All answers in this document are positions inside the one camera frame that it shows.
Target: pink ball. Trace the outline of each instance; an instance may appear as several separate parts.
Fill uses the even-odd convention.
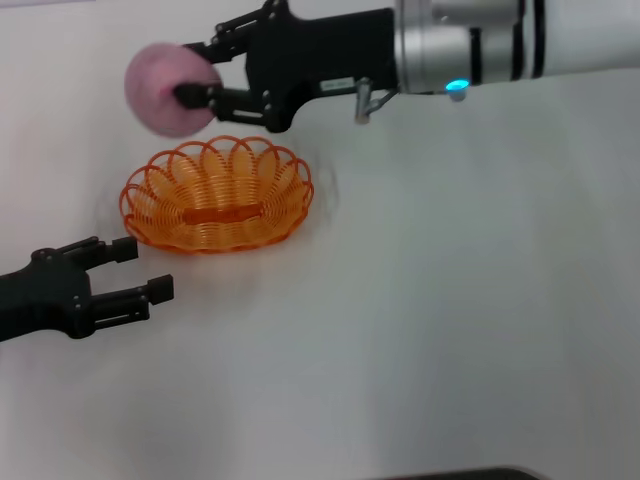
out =
[[[182,83],[221,84],[218,72],[188,48],[150,45],[131,61],[125,94],[138,119],[153,132],[172,138],[193,135],[214,119],[208,108],[187,110],[173,95]]]

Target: orange basket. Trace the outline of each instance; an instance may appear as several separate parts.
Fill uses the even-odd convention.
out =
[[[253,250],[286,240],[307,218],[309,166],[259,137],[187,142],[154,156],[120,195],[140,242],[186,254]]]

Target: oval basket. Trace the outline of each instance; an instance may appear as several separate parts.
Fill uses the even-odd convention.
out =
[[[127,232],[186,254],[253,250],[286,240],[307,218],[309,166],[264,138],[217,137],[160,152],[120,195]]]

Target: white table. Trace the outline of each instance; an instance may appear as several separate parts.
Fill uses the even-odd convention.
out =
[[[318,17],[386,0],[294,1]],[[175,142],[129,113],[123,72],[257,0],[98,0],[0,11],[0,271],[123,236],[128,174]],[[224,69],[242,86],[240,62]],[[172,273],[149,322],[0,346],[7,480],[332,480],[491,465],[640,474],[638,73],[307,105],[276,141],[318,198],[286,244],[141,259]],[[212,125],[216,134],[264,133]]]

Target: blue led light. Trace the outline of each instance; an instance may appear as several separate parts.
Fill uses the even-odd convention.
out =
[[[469,88],[469,85],[471,85],[471,82],[469,82],[469,80],[461,78],[458,80],[454,80],[445,88],[447,92],[459,92],[460,90],[466,90],[467,88]]]

